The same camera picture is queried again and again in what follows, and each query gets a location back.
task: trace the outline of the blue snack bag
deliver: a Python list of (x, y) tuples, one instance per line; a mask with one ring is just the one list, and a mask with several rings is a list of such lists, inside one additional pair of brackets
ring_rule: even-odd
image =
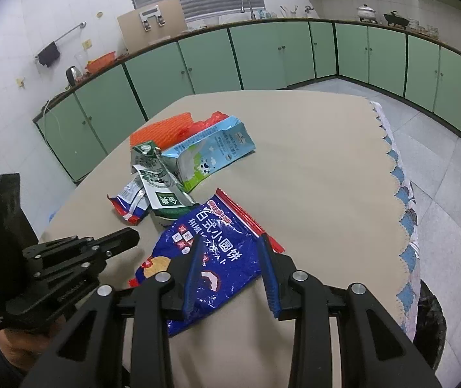
[[(135, 286), (165, 271), (171, 258), (187, 254), (194, 236), (201, 236), (205, 253), (195, 307), (187, 320), (168, 321), (169, 335), (176, 335), (228, 302), (260, 275), (256, 241), (263, 233), (265, 231), (254, 219), (218, 189), (208, 202), (177, 219), (162, 233), (130, 285)], [(272, 237), (270, 242), (276, 252), (284, 251)]]

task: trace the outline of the kettle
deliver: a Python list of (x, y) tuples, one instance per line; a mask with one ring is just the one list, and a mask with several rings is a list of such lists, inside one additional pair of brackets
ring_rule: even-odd
[(76, 80), (79, 79), (83, 74), (81, 71), (79, 71), (79, 68), (72, 66), (67, 69), (65, 72), (65, 75), (67, 76), (67, 81), (71, 86), (76, 85)]

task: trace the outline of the tiled floor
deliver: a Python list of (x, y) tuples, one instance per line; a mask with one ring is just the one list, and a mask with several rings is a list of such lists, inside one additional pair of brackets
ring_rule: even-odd
[(421, 278), (447, 321), (437, 377), (444, 388), (455, 387), (461, 380), (461, 139), (412, 107), (347, 81), (300, 89), (355, 94), (381, 104), (415, 190)]

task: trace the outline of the wall cabinet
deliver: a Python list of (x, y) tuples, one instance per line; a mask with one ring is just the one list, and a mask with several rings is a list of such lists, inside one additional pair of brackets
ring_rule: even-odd
[(144, 116), (122, 66), (108, 70), (76, 91), (87, 122), (110, 153), (144, 124)]
[(405, 34), (368, 27), (368, 82), (403, 96), (405, 87)]
[(47, 112), (37, 124), (74, 181), (84, 177), (106, 156), (74, 93)]
[(313, 60), (317, 78), (336, 74), (335, 33), (333, 23), (310, 22)]
[(282, 89), (315, 78), (307, 22), (231, 28), (243, 89)]
[(461, 130), (461, 56), (441, 48), (433, 112)]
[(338, 46), (338, 73), (368, 82), (367, 27), (336, 24)]
[(182, 39), (179, 45), (195, 93), (241, 90), (226, 29)]
[(439, 45), (408, 36), (405, 98), (433, 111), (439, 71)]
[(126, 68), (148, 118), (194, 93), (177, 42), (127, 61)]

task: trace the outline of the dark towel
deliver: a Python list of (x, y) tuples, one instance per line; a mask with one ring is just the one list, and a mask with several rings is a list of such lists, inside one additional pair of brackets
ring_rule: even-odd
[(38, 54), (38, 60), (42, 66), (51, 67), (52, 63), (60, 57), (56, 42), (51, 42)]

